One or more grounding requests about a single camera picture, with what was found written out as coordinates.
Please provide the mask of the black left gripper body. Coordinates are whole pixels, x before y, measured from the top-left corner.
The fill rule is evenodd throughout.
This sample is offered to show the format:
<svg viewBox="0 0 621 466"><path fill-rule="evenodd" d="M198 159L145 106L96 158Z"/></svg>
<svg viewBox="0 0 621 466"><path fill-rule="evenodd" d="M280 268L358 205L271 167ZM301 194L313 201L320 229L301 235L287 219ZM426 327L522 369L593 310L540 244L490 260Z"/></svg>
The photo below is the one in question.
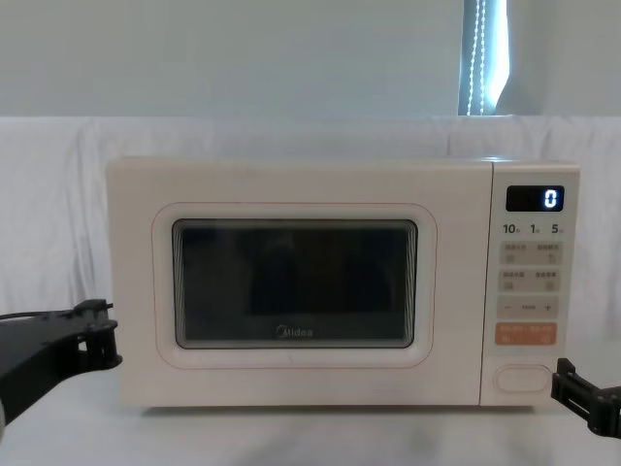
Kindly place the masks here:
<svg viewBox="0 0 621 466"><path fill-rule="evenodd" d="M13 421L58 384L93 370L80 348L90 310L14 313L1 317L1 418Z"/></svg>

